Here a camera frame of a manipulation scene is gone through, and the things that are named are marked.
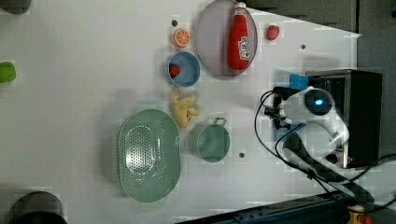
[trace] red ketchup bottle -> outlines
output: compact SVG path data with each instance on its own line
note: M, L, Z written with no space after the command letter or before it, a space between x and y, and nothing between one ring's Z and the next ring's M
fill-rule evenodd
M233 14L233 25L228 38L227 63L235 70L248 67L249 45L247 9L245 3L238 3Z

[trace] green colander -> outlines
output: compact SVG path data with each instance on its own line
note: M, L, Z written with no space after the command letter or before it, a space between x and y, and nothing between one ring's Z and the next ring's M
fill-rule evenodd
M120 182L141 203L164 198L180 177L179 132L175 121L158 109L128 118L120 130Z

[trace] table surface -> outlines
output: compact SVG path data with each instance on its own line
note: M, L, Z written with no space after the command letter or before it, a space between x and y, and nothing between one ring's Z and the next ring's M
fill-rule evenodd
M260 96L287 86L291 73L356 67L358 36L253 9L259 44L249 69L228 78L202 66L199 82L182 90L199 96L201 115L180 129L175 189L155 204L123 192L117 132L142 102L161 102L169 113L163 63L177 52L171 20L193 40L194 21L210 2L41 0L26 15L0 15L0 62L18 72L0 85L1 218L37 189L61 199L69 223L174 223L323 192L261 147L254 113ZM273 42L263 36L270 24L281 29ZM223 161L208 164L188 152L186 138L194 123L216 117L228 120L232 146ZM258 124L272 147L281 133L267 118Z

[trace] orange fruit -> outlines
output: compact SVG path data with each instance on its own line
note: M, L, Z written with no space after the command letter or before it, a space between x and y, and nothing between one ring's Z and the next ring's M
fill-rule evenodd
M190 34L185 29L177 29L174 33L174 43L178 48L185 48L190 42Z

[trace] small red object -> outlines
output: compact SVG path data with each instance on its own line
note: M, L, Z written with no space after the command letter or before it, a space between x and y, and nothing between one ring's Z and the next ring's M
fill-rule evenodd
M270 25L267 29L266 38L268 40L275 40L279 36L279 27Z
M169 65L169 74L171 75L171 78L176 77L180 73L180 67L176 64L170 64Z
M367 217L366 215L359 216L358 221L361 224L373 224L373 220L371 219L371 217Z

